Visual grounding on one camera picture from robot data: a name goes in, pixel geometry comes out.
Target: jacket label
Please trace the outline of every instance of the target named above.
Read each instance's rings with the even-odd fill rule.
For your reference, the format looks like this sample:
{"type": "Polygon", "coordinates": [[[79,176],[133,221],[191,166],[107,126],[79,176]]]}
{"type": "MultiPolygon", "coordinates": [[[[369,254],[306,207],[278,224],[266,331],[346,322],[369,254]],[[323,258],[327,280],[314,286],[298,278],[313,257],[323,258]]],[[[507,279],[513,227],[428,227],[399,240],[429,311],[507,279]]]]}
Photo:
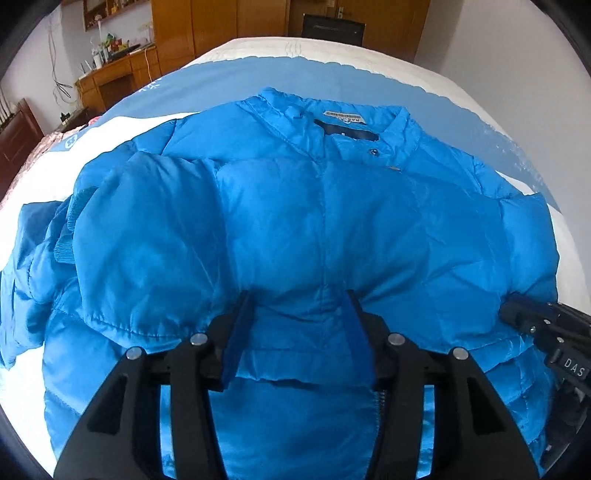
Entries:
{"type": "Polygon", "coordinates": [[[364,124],[365,125],[365,120],[363,120],[363,117],[361,115],[357,115],[355,113],[340,113],[340,112],[327,111],[327,112],[324,112],[324,114],[326,116],[331,116],[333,118],[337,118],[346,124],[354,123],[354,124],[364,124]]]}

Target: wooden wardrobe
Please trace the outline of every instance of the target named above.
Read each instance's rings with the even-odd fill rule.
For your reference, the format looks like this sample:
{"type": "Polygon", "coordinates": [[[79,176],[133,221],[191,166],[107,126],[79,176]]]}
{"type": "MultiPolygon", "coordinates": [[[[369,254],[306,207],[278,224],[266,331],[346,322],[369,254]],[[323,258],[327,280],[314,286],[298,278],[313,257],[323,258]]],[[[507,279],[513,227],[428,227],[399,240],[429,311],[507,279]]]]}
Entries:
{"type": "Polygon", "coordinates": [[[238,37],[287,35],[290,0],[152,0],[163,75],[238,37]]]}
{"type": "Polygon", "coordinates": [[[162,75],[238,37],[301,36],[304,14],[365,24],[363,46],[413,61],[430,0],[152,0],[162,75]]]}

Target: bed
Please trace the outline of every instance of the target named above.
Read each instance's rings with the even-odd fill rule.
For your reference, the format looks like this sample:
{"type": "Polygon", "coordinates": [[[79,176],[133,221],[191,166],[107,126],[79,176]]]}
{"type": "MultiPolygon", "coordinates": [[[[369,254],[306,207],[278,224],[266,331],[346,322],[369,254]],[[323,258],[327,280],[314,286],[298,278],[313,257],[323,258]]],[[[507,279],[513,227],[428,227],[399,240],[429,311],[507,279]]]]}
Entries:
{"type": "MultiPolygon", "coordinates": [[[[22,205],[64,200],[81,168],[100,153],[171,118],[256,95],[267,86],[310,98],[404,105],[429,134],[478,156],[523,193],[543,193],[560,253],[559,300],[591,312],[574,240],[551,192],[519,146],[466,92],[449,79],[377,52],[299,38],[230,41],[151,82],[44,154],[0,209],[1,266],[14,244],[22,205]]],[[[29,450],[52,472],[56,461],[48,434],[39,427],[44,425],[42,355],[42,348],[29,351],[10,372],[0,372],[0,404],[29,450]],[[31,412],[26,419],[19,415],[24,401],[31,412]]]]}

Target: blue puffer jacket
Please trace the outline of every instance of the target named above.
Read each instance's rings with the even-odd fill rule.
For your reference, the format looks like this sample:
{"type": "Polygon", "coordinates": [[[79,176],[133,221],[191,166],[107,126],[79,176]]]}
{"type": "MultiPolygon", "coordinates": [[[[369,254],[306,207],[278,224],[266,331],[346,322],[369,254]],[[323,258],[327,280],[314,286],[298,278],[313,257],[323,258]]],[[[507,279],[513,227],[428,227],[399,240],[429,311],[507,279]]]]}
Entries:
{"type": "MultiPolygon", "coordinates": [[[[543,197],[430,137],[404,108],[267,89],[166,122],[87,164],[67,201],[23,207],[1,278],[1,362],[45,344],[59,455],[126,348],[172,348],[250,290],[238,377],[212,394],[230,477],[358,480],[378,404],[343,332],[351,288],[420,347],[468,348],[539,460],[553,380],[497,312],[514,291],[556,301],[557,263],[543,197]],[[377,137],[329,135],[315,119],[377,137]]],[[[425,402],[421,475],[432,391],[425,402]]]]}

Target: wall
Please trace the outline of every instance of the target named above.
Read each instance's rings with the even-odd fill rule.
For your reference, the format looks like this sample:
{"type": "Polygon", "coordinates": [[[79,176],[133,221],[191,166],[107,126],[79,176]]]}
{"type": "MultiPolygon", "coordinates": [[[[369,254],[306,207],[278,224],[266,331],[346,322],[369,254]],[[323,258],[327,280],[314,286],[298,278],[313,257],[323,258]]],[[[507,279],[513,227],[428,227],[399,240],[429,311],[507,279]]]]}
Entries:
{"type": "Polygon", "coordinates": [[[83,4],[81,1],[62,7],[64,29],[64,48],[66,49],[70,68],[75,72],[77,78],[82,75],[80,62],[92,61],[92,44],[99,44],[112,33],[123,40],[133,40],[145,37],[145,31],[139,31],[139,27],[152,21],[152,6],[146,2],[108,20],[101,27],[102,39],[99,39],[99,29],[93,28],[88,32],[83,26],[83,4]]]}
{"type": "MultiPolygon", "coordinates": [[[[71,112],[79,107],[76,88],[68,89],[72,103],[62,101],[56,93],[51,77],[48,32],[51,27],[56,45],[56,76],[65,84],[74,85],[82,75],[80,62],[92,60],[91,40],[99,43],[99,31],[84,31],[82,1],[59,6],[45,17],[33,30],[12,61],[0,85],[7,99],[18,103],[26,98],[43,133],[47,134],[60,124],[60,113],[71,112]]],[[[122,37],[124,40],[145,37],[139,27],[150,22],[150,2],[138,5],[103,25],[102,32],[122,37]]]]}
{"type": "Polygon", "coordinates": [[[431,0],[415,62],[452,79],[523,148],[591,281],[591,78],[530,0],[431,0]]]}
{"type": "MultiPolygon", "coordinates": [[[[60,113],[70,105],[54,98],[55,84],[51,78],[49,29],[56,45],[56,76],[60,82],[72,85],[75,80],[66,57],[60,7],[45,17],[27,38],[1,80],[2,90],[9,101],[18,103],[26,98],[43,133],[52,131],[60,123],[60,113]]],[[[75,89],[69,89],[76,98],[75,89]]]]}

